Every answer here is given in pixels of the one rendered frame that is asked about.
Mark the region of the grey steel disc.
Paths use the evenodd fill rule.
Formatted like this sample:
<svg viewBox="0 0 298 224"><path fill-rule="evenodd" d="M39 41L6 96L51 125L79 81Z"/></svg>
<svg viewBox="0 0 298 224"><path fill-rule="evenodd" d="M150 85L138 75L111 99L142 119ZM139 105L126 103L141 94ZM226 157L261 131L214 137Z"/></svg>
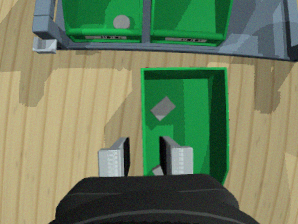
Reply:
<svg viewBox="0 0 298 224"><path fill-rule="evenodd" d="M113 20L114 28L123 28L129 29L130 28L130 20L125 15L118 15Z"/></svg>

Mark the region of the green bin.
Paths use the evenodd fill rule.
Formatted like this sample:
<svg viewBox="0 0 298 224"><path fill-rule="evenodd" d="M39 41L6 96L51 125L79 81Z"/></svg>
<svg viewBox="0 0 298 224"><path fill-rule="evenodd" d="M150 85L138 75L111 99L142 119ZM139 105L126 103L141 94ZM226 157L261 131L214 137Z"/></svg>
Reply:
<svg viewBox="0 0 298 224"><path fill-rule="evenodd" d="M62 7L65 32L73 42L142 43L143 0L62 0ZM129 29L114 28L121 14L129 18Z"/></svg>
<svg viewBox="0 0 298 224"><path fill-rule="evenodd" d="M165 96L176 107L159 122L150 110ZM143 176L154 175L152 168L159 165L159 136L170 136L193 148L193 174L209 174L224 185L229 172L227 67L141 68L141 105Z"/></svg>
<svg viewBox="0 0 298 224"><path fill-rule="evenodd" d="M226 40L232 4L233 0L152 0L150 43L218 47Z"/></svg>

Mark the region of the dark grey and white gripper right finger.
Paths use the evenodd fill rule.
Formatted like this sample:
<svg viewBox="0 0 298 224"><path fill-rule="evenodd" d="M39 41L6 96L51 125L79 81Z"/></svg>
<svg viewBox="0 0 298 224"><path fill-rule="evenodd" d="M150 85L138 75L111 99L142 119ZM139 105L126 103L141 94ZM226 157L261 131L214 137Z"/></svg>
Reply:
<svg viewBox="0 0 298 224"><path fill-rule="evenodd" d="M160 166L164 175L193 174L193 148L159 136Z"/></svg>

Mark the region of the grey rectangular block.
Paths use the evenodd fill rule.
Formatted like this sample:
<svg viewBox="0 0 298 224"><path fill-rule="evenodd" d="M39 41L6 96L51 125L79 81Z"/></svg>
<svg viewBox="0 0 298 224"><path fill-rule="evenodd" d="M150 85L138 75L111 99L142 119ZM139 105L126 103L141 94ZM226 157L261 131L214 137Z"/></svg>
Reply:
<svg viewBox="0 0 298 224"><path fill-rule="evenodd" d="M154 173L154 175L164 175L162 170L161 170L160 164L153 167L152 172Z"/></svg>
<svg viewBox="0 0 298 224"><path fill-rule="evenodd" d="M158 104L156 104L150 111L161 121L168 113L170 113L176 106L171 100L165 96Z"/></svg>

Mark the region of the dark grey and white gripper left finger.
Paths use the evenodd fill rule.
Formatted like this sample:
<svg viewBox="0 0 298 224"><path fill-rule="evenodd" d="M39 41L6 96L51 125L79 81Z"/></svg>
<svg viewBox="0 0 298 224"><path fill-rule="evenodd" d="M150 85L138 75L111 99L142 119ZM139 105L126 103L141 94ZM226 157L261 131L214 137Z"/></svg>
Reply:
<svg viewBox="0 0 298 224"><path fill-rule="evenodd" d="M101 148L98 151L99 177L128 176L129 168L129 137L120 137L110 148Z"/></svg>

